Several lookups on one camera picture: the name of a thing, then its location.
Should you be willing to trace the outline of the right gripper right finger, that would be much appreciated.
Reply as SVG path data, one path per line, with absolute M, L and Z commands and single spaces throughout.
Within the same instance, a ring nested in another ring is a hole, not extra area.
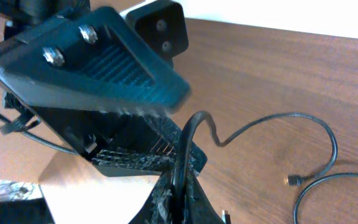
M 192 170 L 186 172 L 183 218 L 184 224 L 224 224 Z

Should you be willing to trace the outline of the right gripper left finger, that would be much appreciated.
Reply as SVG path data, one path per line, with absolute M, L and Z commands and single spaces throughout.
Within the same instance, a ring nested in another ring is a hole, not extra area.
M 158 178 L 144 205 L 129 224 L 179 223 L 174 215 L 172 175 L 170 170 Z

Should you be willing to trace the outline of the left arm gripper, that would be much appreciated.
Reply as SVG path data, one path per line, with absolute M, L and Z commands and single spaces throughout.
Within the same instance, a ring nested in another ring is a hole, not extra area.
M 107 144 L 95 117 L 110 113 L 164 117 L 190 95 L 173 68 L 189 46 L 183 7 L 171 0 L 145 2 L 124 12 L 89 1 L 0 1 L 2 134 L 46 123 L 86 155 Z

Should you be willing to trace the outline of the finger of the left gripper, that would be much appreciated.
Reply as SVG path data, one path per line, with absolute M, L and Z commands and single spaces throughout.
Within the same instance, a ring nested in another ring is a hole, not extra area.
M 102 175 L 160 175 L 172 169 L 181 129 L 170 118 L 110 113 L 95 120 L 108 141 L 90 163 Z

